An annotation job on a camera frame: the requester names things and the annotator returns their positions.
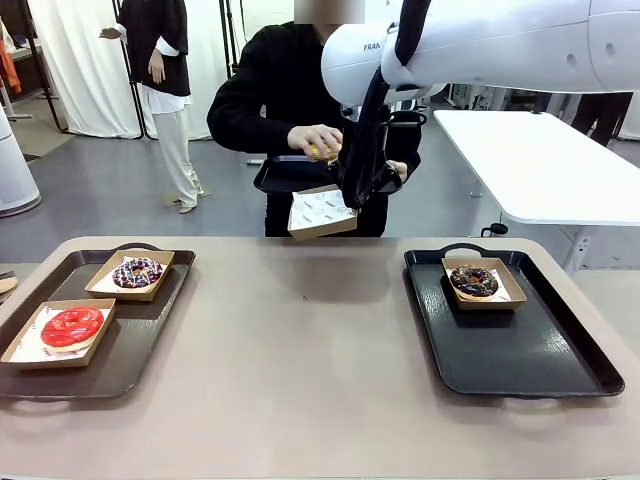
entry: yellow object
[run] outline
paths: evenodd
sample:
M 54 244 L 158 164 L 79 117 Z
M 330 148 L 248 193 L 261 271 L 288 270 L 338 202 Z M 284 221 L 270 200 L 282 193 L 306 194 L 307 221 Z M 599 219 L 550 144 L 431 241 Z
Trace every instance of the yellow object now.
M 322 161 L 330 162 L 338 158 L 338 154 L 340 153 L 340 150 L 342 150 L 342 145 L 340 145 L 340 150 L 338 150 L 337 152 L 333 152 L 328 145 L 327 145 L 327 150 L 329 151 L 329 158 L 322 158 L 322 156 L 320 155 L 320 150 L 318 150 L 318 147 L 316 147 L 315 145 L 311 145 L 311 153 L 313 154 L 313 159 L 319 162 L 322 162 Z

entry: sprinkled donut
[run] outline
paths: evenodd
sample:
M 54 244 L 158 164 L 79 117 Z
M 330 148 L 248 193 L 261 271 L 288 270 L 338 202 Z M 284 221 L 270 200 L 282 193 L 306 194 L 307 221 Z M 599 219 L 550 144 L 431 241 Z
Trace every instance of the sprinkled donut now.
M 162 265 L 150 258 L 136 258 L 120 265 L 113 272 L 113 283 L 122 288 L 143 288 L 156 283 L 162 276 Z
M 72 308 L 49 320 L 40 338 L 52 350 L 80 350 L 90 345 L 103 323 L 104 317 L 97 308 Z
M 471 300 L 488 300 L 498 291 L 498 281 L 486 268 L 463 265 L 451 272 L 451 283 Z

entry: white table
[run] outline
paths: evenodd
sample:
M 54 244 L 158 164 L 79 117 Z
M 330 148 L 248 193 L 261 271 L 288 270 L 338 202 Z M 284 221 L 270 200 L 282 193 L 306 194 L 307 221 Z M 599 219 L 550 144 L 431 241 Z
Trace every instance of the white table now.
M 504 214 L 579 225 L 564 268 L 580 268 L 599 226 L 640 226 L 640 169 L 552 115 L 435 112 Z
M 0 476 L 609 478 L 640 472 L 640 362 L 540 246 L 536 263 L 626 381 L 603 399 L 465 397 L 438 378 L 404 252 L 461 238 L 78 238 L 0 306 L 0 325 L 71 252 L 144 242 L 193 269 L 139 384 L 113 400 L 0 400 Z

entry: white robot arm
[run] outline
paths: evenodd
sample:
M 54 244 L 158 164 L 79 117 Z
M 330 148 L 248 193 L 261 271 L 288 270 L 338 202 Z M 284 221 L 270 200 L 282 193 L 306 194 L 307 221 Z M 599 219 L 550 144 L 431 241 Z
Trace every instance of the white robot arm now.
M 640 90 L 639 0 L 433 0 L 406 67 L 394 50 L 397 25 L 344 25 L 331 36 L 322 74 L 342 105 L 363 104 L 378 67 L 391 87 L 386 103 L 434 94 L 445 83 Z

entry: white paper liner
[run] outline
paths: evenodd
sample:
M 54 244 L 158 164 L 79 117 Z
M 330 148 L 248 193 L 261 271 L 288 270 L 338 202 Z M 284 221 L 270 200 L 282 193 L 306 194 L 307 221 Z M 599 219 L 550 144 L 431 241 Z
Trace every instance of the white paper liner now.
M 136 258 L 145 258 L 145 257 L 124 257 L 124 260 L 122 261 L 122 263 L 130 262 L 131 260 L 135 260 Z M 147 285 L 146 287 L 142 287 L 142 288 L 120 287 L 113 282 L 113 272 L 115 272 L 116 269 L 120 268 L 120 265 L 118 265 L 113 270 L 108 272 L 104 277 L 102 277 L 93 286 L 93 288 L 91 288 L 91 291 L 100 292 L 100 293 L 148 293 L 151 290 L 153 290 L 153 287 L 155 287 L 156 283 L 158 283 L 158 282 L 155 282 L 155 283 L 152 283 L 151 285 Z M 164 272 L 167 270 L 167 266 L 163 264 L 160 264 L 160 265 L 162 265 L 162 273 L 164 274 Z
M 104 320 L 109 316 L 111 309 L 100 309 Z M 56 362 L 60 360 L 70 360 L 73 358 L 82 358 L 89 351 L 91 345 L 86 346 L 75 352 L 53 352 L 47 348 L 47 345 L 40 338 L 42 329 L 49 320 L 64 310 L 52 310 L 49 307 L 45 307 L 38 314 L 35 321 L 31 324 L 29 329 L 20 339 L 20 343 L 16 347 L 16 351 L 11 355 L 9 362 L 13 363 L 35 363 L 35 362 Z
M 447 271 L 447 277 L 451 278 L 451 273 L 453 272 L 454 269 L 452 268 L 446 268 L 445 269 Z M 497 270 L 493 269 L 493 270 L 489 270 L 494 277 L 496 277 L 496 280 L 498 281 L 498 291 L 496 292 L 495 296 L 491 299 L 491 300 L 483 300 L 486 303 L 505 303 L 505 302 L 510 302 L 511 301 L 511 295 L 509 295 L 509 292 L 507 292 L 507 289 L 504 286 L 504 283 L 502 283 L 502 279 L 500 278 L 500 274 L 498 273 Z
M 344 204 L 342 192 L 294 193 L 291 230 L 304 230 L 356 218 L 355 210 Z

